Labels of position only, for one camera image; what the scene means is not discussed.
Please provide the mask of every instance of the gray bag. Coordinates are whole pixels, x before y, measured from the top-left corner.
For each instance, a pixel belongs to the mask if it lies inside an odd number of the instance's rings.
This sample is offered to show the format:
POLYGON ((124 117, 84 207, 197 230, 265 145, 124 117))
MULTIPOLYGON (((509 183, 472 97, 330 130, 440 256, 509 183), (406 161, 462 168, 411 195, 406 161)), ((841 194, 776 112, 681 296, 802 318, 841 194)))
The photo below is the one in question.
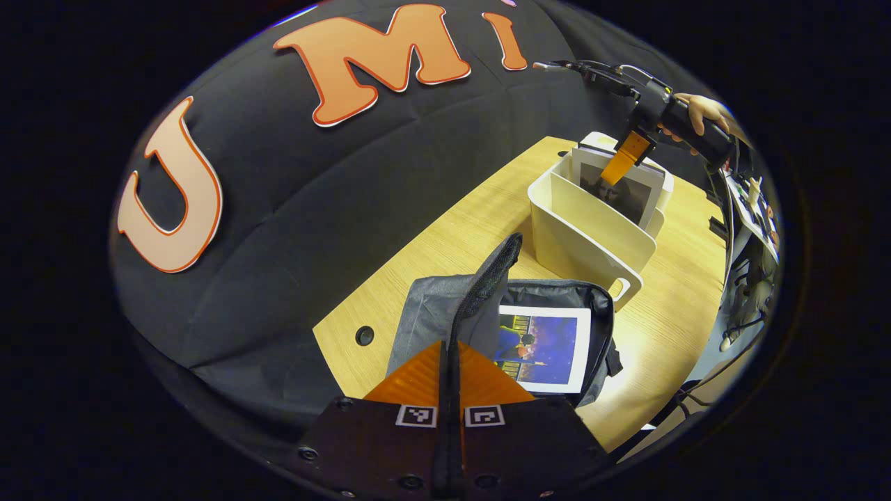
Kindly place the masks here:
POLYGON ((522 244, 523 235, 512 234, 489 255, 475 275, 415 280, 396 329, 387 376, 436 341, 458 340, 494 358, 499 305, 589 308, 591 341, 582 390, 565 397, 575 407, 597 399, 606 376, 622 370, 612 339, 612 298, 602 287, 588 282, 508 280, 508 270, 517 262, 522 244))

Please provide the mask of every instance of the framed photo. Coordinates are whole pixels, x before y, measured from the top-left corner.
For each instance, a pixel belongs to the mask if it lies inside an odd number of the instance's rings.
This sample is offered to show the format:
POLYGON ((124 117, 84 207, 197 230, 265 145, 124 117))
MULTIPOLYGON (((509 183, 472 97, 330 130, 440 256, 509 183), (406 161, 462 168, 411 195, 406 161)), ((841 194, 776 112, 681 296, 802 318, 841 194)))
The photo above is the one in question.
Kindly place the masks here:
POLYGON ((588 308, 500 306, 493 360, 528 391, 578 393, 591 341, 588 308))
POLYGON ((613 156, 614 153, 599 149, 574 148, 572 169, 579 175, 578 185, 641 229, 646 229, 662 194, 665 173, 645 164, 635 165, 612 189, 607 190, 596 183, 613 156))

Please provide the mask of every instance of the wooden table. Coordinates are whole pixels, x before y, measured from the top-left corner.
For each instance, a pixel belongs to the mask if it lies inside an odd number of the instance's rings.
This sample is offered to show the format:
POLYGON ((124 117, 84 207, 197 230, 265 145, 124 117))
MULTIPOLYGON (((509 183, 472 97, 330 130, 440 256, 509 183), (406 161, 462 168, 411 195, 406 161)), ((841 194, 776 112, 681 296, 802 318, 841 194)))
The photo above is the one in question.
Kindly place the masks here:
MULTIPOLYGON (((315 328, 315 338, 347 396, 361 398, 383 380, 412 282, 473 274, 509 234, 523 233, 510 278, 557 277, 535 261, 527 188, 574 142, 545 137, 477 186, 347 296, 315 328), (356 344, 363 325, 372 344, 356 344)), ((643 289, 616 314, 613 336, 624 370, 607 378, 597 400, 577 412, 608 450, 631 438, 668 402, 696 365, 722 293, 724 242, 708 227, 721 211, 697 187, 676 178, 643 289)), ((615 284, 610 293, 615 294, 615 284)))

